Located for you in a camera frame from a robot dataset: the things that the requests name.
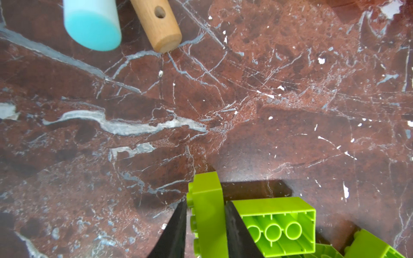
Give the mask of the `green brick small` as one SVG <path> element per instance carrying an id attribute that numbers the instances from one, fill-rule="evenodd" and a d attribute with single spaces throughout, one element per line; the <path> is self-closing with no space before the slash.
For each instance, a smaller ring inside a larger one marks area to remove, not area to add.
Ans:
<path id="1" fill-rule="evenodd" d="M 224 198 L 217 172 L 194 176 L 188 184 L 187 206 L 191 209 L 190 228 L 195 235 L 195 256 L 227 258 Z"/>

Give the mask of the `green brick wide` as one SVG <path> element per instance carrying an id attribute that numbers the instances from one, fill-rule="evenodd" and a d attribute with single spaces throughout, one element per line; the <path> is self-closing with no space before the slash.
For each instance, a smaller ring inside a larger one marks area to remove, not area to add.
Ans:
<path id="1" fill-rule="evenodd" d="M 316 209 L 303 199 L 278 197 L 232 203 L 264 257 L 315 253 Z"/>

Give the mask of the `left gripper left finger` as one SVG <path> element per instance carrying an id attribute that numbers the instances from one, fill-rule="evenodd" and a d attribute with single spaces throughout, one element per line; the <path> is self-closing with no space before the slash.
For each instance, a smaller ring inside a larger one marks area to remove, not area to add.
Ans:
<path id="1" fill-rule="evenodd" d="M 148 258 L 184 258 L 187 202 L 180 202 Z"/>

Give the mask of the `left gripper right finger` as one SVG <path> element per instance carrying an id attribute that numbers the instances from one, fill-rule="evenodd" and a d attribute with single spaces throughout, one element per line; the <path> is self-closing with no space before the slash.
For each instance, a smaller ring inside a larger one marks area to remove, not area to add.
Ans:
<path id="1" fill-rule="evenodd" d="M 233 202 L 225 204 L 228 251 L 230 258 L 263 258 Z"/>

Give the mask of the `green brick toothed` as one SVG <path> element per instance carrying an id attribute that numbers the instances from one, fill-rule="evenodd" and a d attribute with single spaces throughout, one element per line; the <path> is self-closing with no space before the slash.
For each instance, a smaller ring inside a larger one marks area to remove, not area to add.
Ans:
<path id="1" fill-rule="evenodd" d="M 339 251 L 331 245 L 316 244 L 315 252 L 303 255 L 304 258 L 344 258 Z"/>

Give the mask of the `green brick diagonal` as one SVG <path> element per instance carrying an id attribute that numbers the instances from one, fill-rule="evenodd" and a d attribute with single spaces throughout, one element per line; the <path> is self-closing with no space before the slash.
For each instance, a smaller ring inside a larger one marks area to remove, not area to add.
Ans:
<path id="1" fill-rule="evenodd" d="M 404 256 L 387 243 L 367 230 L 354 234 L 354 240 L 344 250 L 345 258 L 404 258 Z"/>

